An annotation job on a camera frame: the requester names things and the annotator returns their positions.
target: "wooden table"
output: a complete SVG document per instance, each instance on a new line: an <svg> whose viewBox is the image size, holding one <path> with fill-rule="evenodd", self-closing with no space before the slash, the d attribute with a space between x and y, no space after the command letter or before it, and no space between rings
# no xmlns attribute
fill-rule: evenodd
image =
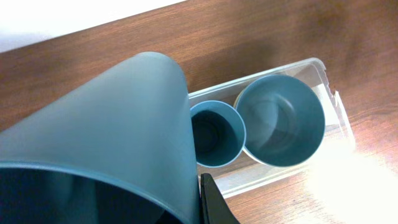
<svg viewBox="0 0 398 224"><path fill-rule="evenodd" d="M242 223L398 222L397 1L188 0L5 52L0 131L142 51L173 57L190 92L323 60L351 122L355 155L228 204Z"/></svg>

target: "teal plastic cup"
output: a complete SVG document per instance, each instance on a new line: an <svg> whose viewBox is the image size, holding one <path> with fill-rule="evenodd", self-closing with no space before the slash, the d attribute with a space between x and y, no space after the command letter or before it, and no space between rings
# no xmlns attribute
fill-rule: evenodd
<svg viewBox="0 0 398 224"><path fill-rule="evenodd" d="M197 163L221 167L233 162L246 142L246 128L238 112L221 101L204 101L191 108Z"/></svg>
<svg viewBox="0 0 398 224"><path fill-rule="evenodd" d="M322 105L309 86L287 75L268 75L238 97L247 130L244 151L263 164L287 167L310 158L325 133Z"/></svg>

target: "clear plastic container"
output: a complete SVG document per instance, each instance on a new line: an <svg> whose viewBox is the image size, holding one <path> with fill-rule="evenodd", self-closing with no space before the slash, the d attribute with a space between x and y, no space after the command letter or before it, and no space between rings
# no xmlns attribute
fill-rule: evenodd
<svg viewBox="0 0 398 224"><path fill-rule="evenodd" d="M320 147L309 160L299 165L268 166L252 160L242 152L234 162L224 167L207 168L197 165L198 174L211 174L224 198L228 198L294 175L311 163L338 158L353 151L355 139L346 111L338 92L335 91L332 95L325 70L321 60L309 58L190 93L191 106L206 100L220 100L233 106L236 97L258 78L275 73L290 75L312 88L321 101L326 118L325 137Z"/></svg>

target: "blue cup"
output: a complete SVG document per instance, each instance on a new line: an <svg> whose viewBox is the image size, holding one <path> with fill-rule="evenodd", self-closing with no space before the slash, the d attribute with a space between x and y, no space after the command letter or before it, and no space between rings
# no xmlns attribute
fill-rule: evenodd
<svg viewBox="0 0 398 224"><path fill-rule="evenodd" d="M0 133L1 223L200 223L183 71L144 52Z"/></svg>
<svg viewBox="0 0 398 224"><path fill-rule="evenodd" d="M248 132L245 152L272 166L297 165L318 149L325 115L316 94L300 80L268 75L239 96L236 110Z"/></svg>
<svg viewBox="0 0 398 224"><path fill-rule="evenodd" d="M240 155L246 142L246 128L232 106L204 101L191 108L191 119L199 165L221 167Z"/></svg>

